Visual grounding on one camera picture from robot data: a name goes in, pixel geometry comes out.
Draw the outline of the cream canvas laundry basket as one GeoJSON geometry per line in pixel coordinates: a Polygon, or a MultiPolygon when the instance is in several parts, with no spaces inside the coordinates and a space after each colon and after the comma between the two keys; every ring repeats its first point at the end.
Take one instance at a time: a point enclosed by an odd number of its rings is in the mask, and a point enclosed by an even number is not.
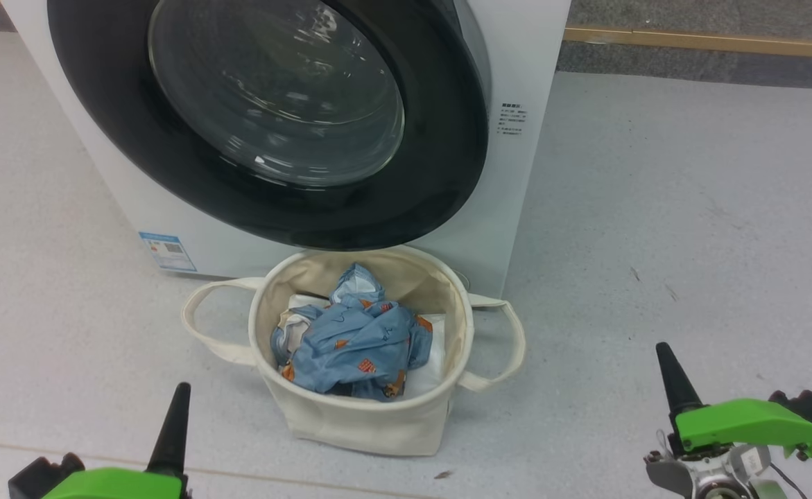
{"type": "Polygon", "coordinates": [[[223,286],[209,282],[187,298],[181,310],[184,328],[212,353],[236,365],[254,367],[282,411],[288,429],[299,439],[391,457],[430,457],[437,453],[458,386],[482,392],[510,378],[526,356],[526,332],[512,304],[469,293],[449,265],[414,247],[373,252],[299,252],[282,260],[264,277],[227,280],[226,286],[253,294],[248,311],[248,345],[225,343],[196,328],[196,311],[223,286]],[[444,317],[443,377],[427,394],[383,403],[315,394],[286,381],[270,350],[270,335],[294,294],[322,294],[351,264],[364,265],[378,277],[390,297],[415,312],[444,317]],[[510,322],[513,347],[503,373],[492,379],[466,369],[474,340],[474,310],[500,308],[510,322]]]}

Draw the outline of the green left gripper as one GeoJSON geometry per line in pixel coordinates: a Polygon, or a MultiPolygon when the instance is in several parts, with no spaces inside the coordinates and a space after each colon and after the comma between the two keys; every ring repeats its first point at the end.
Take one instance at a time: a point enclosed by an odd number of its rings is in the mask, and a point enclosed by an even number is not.
{"type": "Polygon", "coordinates": [[[98,468],[72,473],[42,499],[188,499],[186,464],[192,387],[178,383],[153,446],[146,473],[98,468]]]}

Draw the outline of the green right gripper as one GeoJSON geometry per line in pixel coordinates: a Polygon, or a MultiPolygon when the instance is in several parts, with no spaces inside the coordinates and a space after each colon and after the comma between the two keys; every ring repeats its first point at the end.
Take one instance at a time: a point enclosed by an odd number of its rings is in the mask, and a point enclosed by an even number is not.
{"type": "Polygon", "coordinates": [[[655,345],[676,448],[682,454],[727,444],[781,446],[787,457],[812,458],[812,423],[771,401],[739,399],[704,405],[668,343],[655,345]]]}

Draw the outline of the small black text label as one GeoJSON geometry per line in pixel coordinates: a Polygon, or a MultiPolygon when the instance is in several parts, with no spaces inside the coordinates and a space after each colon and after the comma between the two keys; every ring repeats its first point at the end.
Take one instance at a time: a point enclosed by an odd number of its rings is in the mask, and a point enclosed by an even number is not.
{"type": "Polygon", "coordinates": [[[522,104],[503,103],[495,120],[497,134],[521,136],[528,120],[528,111],[522,104]]]}

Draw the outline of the black washing machine door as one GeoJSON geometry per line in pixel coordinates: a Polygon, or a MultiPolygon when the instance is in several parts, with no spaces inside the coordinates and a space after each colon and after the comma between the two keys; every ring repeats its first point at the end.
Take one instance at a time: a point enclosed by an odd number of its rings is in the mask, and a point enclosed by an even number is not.
{"type": "Polygon", "coordinates": [[[99,130],[213,218],[327,252],[408,243],[484,170],[454,0],[47,0],[99,130]]]}

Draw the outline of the blue energy label sticker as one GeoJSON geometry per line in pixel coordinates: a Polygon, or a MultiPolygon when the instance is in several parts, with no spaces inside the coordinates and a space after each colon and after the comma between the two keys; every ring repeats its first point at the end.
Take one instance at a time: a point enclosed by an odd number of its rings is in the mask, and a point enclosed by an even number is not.
{"type": "Polygon", "coordinates": [[[190,274],[197,272],[196,266],[178,237],[153,234],[147,231],[140,231],[139,236],[148,247],[159,269],[190,272],[190,274]]]}

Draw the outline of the white front-load washing machine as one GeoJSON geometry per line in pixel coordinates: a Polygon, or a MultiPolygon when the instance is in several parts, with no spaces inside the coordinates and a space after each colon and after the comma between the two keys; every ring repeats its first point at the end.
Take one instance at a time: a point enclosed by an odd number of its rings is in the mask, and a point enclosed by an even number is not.
{"type": "MultiPolygon", "coordinates": [[[[500,297],[557,57],[547,59],[533,47],[488,46],[481,37],[478,16],[468,12],[468,0],[454,3],[486,92],[490,134],[485,167],[456,215],[430,234],[390,247],[418,247],[451,266],[473,293],[500,297]],[[495,120],[503,103],[522,104],[528,111],[521,136],[496,133],[495,120]]],[[[263,276],[292,254],[316,250],[253,236],[199,211],[156,183],[87,114],[64,76],[49,25],[37,26],[32,42],[25,35],[20,37],[137,233],[178,237],[196,266],[194,274],[226,278],[263,276]]]]}

